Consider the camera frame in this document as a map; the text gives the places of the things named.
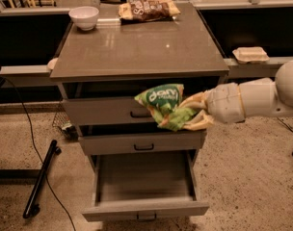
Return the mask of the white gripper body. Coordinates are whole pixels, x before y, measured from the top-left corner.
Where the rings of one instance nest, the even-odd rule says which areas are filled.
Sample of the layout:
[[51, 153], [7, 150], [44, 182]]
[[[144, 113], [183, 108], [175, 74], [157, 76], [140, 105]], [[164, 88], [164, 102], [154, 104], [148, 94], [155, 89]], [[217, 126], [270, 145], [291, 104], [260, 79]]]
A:
[[245, 120], [240, 90], [237, 84], [221, 84], [206, 93], [207, 112], [222, 123]]

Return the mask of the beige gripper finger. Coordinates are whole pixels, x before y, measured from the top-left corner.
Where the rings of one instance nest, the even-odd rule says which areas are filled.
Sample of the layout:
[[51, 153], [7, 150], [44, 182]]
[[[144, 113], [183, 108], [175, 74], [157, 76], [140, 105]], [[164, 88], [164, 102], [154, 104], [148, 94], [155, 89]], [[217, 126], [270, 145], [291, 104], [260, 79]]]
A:
[[214, 124], [214, 117], [201, 110], [192, 120], [187, 121], [183, 128], [191, 131], [206, 129]]
[[180, 108], [192, 108], [192, 109], [206, 109], [206, 97], [204, 92], [198, 92], [188, 98], [186, 98], [180, 105]]

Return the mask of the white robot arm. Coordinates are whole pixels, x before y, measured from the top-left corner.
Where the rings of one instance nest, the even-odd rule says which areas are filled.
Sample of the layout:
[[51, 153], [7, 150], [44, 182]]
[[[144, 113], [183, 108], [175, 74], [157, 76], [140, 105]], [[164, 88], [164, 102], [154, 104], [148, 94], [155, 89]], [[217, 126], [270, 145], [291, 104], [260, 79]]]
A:
[[206, 129], [215, 121], [236, 123], [251, 116], [293, 116], [293, 61], [278, 69], [275, 80], [220, 84], [190, 96], [180, 107], [200, 109], [183, 125], [183, 129], [192, 131]]

